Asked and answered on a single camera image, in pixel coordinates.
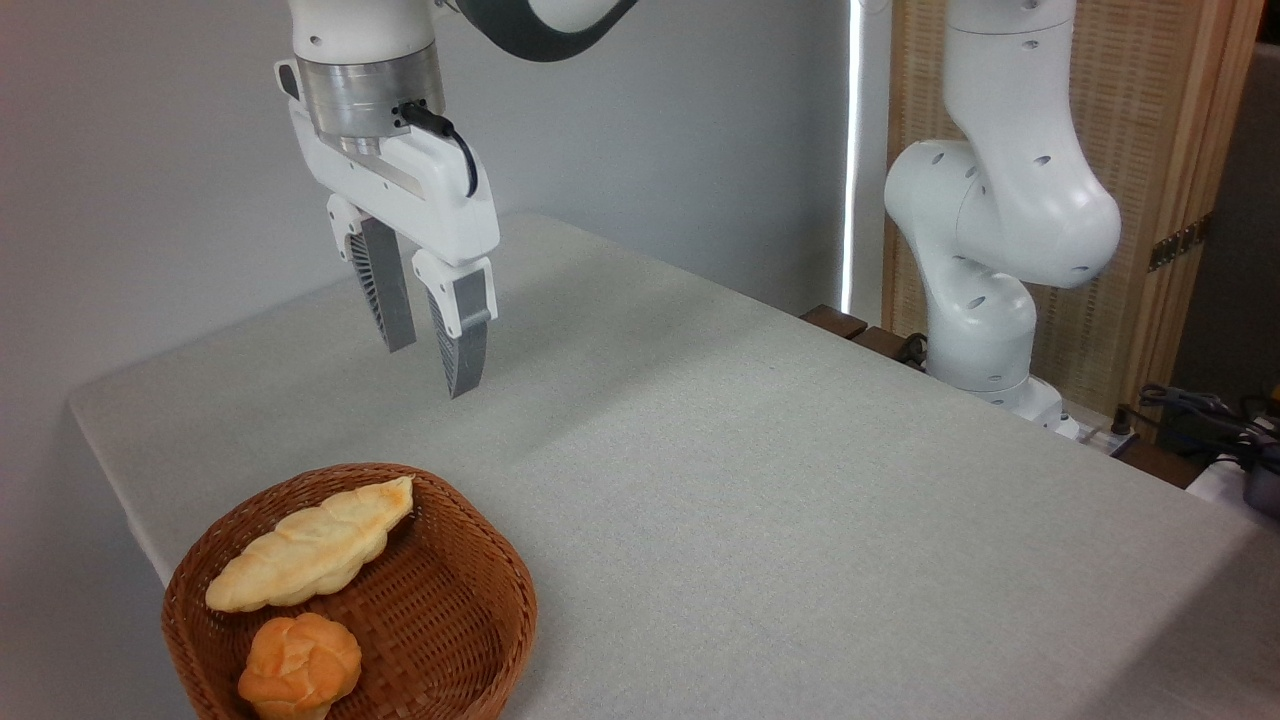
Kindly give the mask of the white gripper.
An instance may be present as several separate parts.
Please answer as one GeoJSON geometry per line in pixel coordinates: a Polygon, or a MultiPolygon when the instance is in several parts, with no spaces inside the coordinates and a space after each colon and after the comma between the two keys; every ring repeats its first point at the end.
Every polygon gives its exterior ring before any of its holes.
{"type": "Polygon", "coordinates": [[[306,167],[334,193],[326,211],[335,246],[355,269],[388,351],[416,342],[397,232],[430,252],[416,251],[412,264],[428,291],[449,396],[477,388],[488,324],[498,316],[492,263],[483,256],[500,242],[477,154],[417,127],[383,138],[378,155],[342,152],[315,131],[300,83],[276,83],[288,97],[306,167]]]}

